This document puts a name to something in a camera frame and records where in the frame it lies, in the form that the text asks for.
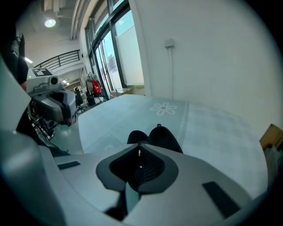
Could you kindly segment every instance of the flower pattern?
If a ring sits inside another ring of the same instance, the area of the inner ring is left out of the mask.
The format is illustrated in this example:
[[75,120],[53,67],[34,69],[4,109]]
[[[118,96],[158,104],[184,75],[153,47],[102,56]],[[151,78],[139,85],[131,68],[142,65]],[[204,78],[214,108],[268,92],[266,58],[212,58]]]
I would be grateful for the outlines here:
[[169,103],[163,103],[163,104],[159,104],[156,103],[154,104],[155,107],[151,108],[151,111],[157,111],[156,114],[158,116],[162,116],[164,115],[165,112],[167,112],[168,114],[175,114],[175,111],[173,109],[176,109],[177,106],[173,106],[173,105],[169,105]]

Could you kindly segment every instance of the checkered tablecloth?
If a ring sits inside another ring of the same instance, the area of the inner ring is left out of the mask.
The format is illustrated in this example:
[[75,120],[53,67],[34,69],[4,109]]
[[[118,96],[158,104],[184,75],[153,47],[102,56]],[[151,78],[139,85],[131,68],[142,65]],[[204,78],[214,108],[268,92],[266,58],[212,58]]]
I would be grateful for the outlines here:
[[192,103],[123,95],[80,115],[78,121],[84,153],[118,147],[133,130],[149,135],[160,123],[176,137],[184,154],[210,163],[252,198],[266,191],[260,143],[237,115]]

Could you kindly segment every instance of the ceiling light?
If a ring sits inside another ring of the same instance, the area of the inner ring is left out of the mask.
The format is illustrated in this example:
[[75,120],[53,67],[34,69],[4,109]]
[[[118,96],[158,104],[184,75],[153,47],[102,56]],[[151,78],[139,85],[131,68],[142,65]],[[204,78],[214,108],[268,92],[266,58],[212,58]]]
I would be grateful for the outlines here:
[[56,21],[54,19],[49,19],[45,21],[46,27],[53,27],[56,24]]
[[29,62],[30,64],[32,64],[32,61],[31,61],[30,59],[28,59],[28,58],[25,57],[25,60],[26,60],[27,62]]

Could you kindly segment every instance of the railing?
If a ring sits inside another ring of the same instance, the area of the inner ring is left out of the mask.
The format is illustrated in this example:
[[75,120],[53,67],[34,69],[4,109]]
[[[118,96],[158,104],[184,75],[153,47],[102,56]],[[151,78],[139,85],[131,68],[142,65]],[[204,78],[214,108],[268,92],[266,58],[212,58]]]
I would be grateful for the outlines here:
[[52,57],[49,60],[36,65],[35,68],[48,68],[53,70],[78,60],[80,60],[79,49]]

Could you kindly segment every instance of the person's hand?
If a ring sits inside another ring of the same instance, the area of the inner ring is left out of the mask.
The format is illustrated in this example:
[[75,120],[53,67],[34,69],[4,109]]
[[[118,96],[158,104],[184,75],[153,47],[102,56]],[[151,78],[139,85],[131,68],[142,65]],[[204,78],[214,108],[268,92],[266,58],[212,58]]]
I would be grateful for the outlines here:
[[27,82],[25,81],[24,83],[21,84],[21,87],[23,88],[23,90],[25,90],[25,92],[27,91]]

